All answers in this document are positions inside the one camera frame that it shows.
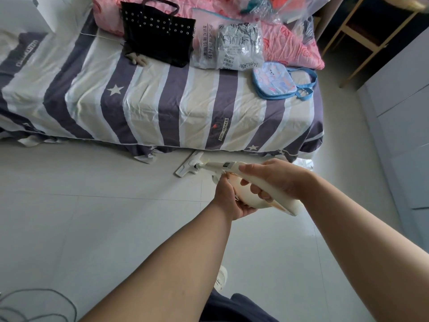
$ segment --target floor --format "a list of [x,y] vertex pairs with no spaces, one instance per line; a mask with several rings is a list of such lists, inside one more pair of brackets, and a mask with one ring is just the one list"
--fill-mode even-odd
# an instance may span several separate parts
[[[315,171],[400,230],[357,94],[352,85],[337,87],[348,71],[334,59],[327,56],[319,72],[325,137]],[[82,317],[212,199],[207,173],[173,176],[189,154],[176,151],[147,165],[88,142],[24,148],[0,141],[0,292],[52,288]],[[373,321],[308,214],[265,209],[234,222],[223,265],[224,295],[243,293],[281,321]],[[8,305],[28,317],[68,310],[73,319],[70,305],[62,299],[61,309],[52,294],[18,295]]]

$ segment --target striped bedsheet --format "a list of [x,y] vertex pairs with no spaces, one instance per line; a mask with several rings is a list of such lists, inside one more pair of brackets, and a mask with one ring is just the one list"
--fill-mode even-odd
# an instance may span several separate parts
[[[265,101],[251,71],[177,68],[148,59],[133,66],[123,41],[95,25],[81,33],[3,34],[0,132],[19,140],[74,138],[127,147],[150,162],[175,148],[311,158],[322,143],[322,100]],[[309,82],[295,72],[298,83]]]

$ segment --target light blue bag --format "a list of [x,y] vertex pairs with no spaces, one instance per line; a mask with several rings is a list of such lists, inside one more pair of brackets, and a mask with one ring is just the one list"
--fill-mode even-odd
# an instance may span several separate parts
[[[290,72],[303,70],[313,78],[313,82],[296,85]],[[308,100],[313,96],[313,87],[318,76],[314,70],[308,68],[288,68],[279,62],[265,62],[262,67],[253,69],[253,83],[259,97],[266,100],[281,100],[297,96],[301,100]]]

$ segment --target handbag handle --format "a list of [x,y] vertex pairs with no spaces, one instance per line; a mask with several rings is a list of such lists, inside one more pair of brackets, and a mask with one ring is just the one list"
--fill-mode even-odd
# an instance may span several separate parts
[[179,9],[180,9],[178,4],[171,2],[171,1],[167,1],[167,0],[143,0],[142,5],[145,5],[148,1],[158,1],[158,2],[162,2],[165,4],[171,5],[172,7],[175,7],[176,10],[174,10],[172,13],[170,13],[170,16],[177,15],[177,13],[179,12]]

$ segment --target white shoe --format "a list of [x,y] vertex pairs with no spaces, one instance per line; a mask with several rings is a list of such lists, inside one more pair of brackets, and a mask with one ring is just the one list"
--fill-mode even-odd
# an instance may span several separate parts
[[217,274],[216,282],[214,283],[214,288],[219,293],[225,287],[225,284],[227,283],[228,278],[228,272],[226,268],[221,265],[219,268],[219,273]]

